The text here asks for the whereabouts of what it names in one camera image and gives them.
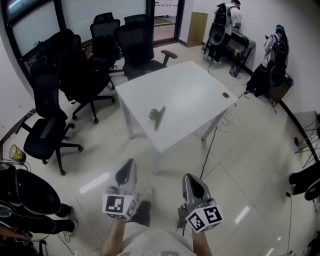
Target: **small table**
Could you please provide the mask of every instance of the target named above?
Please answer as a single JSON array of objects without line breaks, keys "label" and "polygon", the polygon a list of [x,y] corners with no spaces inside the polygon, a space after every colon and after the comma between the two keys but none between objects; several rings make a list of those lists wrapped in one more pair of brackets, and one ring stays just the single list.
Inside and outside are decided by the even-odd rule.
[{"label": "small table", "polygon": [[[155,147],[153,170],[160,168],[162,154],[186,136],[214,119],[203,135],[205,141],[228,107],[238,99],[217,79],[193,61],[173,65],[117,86],[128,127],[134,138],[131,115]],[[165,107],[158,131],[149,119],[152,109]]]}]

